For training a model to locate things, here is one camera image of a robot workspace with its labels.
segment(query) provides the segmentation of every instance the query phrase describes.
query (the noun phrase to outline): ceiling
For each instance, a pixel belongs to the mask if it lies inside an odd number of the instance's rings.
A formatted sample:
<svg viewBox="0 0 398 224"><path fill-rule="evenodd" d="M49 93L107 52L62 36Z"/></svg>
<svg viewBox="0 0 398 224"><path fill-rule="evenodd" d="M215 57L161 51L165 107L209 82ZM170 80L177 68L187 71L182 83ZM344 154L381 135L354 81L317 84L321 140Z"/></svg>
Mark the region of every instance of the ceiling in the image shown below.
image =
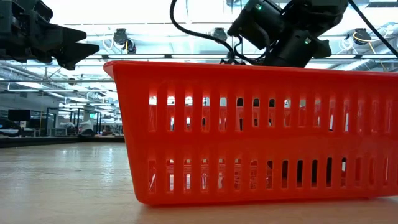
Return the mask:
<svg viewBox="0 0 398 224"><path fill-rule="evenodd" d="M196 32L209 33L214 28L222 27L226 30L239 15L247 0L178 0L175 8L175 18L185 28ZM275 0L284 7L288 0ZM389 4L390 0L358 0L355 1L365 16L378 28L379 32L395 47L398 48L398 7ZM170 21L170 0L44 0L53 10L51 23L78 29L87 33L83 42L98 44L101 50L81 61L75 71L60 68L56 62L41 64L36 61L19 63L14 61L1 62L0 82L3 80L46 80L39 82L47 90L54 92L61 101L65 97L88 99L89 103L117 103L117 94L113 91L113 82L96 82L109 80L103 71L106 61L122 60L153 60L166 62L218 63L227 54L227 50L220 44L188 36L176 29ZM126 55L115 45L112 46L113 32L117 28L125 28L137 47L137 54ZM368 44L356 45L351 39L345 40L347 33L353 33L355 28L367 28L358 14L348 8L340 24L320 39L330 40L333 52L331 58L312 60L307 68L329 68L340 70L397 70L398 61L390 51L381 44L375 35L372 45L375 53ZM237 39L228 38L230 45L237 43ZM262 54L248 41L243 42L241 48L244 54L252 58ZM50 82L51 80L91 80L91 83ZM0 83L3 90L35 90L27 85L5 85ZM80 90L81 92L61 92L61 90Z"/></svg>

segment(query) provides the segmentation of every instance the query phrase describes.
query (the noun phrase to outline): wooden surface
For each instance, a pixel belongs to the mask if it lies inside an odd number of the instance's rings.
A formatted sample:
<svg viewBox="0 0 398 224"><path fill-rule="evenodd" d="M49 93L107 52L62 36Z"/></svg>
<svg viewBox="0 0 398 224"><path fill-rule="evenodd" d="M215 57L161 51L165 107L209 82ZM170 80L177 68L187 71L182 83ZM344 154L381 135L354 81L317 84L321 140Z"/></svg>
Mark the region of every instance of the wooden surface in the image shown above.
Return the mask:
<svg viewBox="0 0 398 224"><path fill-rule="evenodd" d="M0 149L0 224L398 223L398 197L152 208L137 202L124 144Z"/></svg>

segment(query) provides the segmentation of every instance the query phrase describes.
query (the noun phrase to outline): basket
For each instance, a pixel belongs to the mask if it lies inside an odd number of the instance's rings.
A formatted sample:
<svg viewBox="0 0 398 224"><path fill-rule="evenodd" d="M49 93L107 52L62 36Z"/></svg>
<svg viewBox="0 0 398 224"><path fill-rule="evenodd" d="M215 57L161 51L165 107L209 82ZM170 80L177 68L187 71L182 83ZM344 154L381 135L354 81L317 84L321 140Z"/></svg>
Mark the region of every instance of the basket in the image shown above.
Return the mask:
<svg viewBox="0 0 398 224"><path fill-rule="evenodd" d="M150 205L398 195L398 76L110 62Z"/></svg>

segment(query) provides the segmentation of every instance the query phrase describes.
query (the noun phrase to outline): red plastic basket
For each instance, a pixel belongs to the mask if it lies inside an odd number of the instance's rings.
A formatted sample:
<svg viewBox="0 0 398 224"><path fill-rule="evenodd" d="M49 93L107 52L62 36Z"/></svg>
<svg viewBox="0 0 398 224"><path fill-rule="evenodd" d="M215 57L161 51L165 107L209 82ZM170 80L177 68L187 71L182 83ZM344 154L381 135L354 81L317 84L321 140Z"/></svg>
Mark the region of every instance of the red plastic basket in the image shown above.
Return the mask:
<svg viewBox="0 0 398 224"><path fill-rule="evenodd" d="M398 194L398 76L111 62L138 201Z"/></svg>

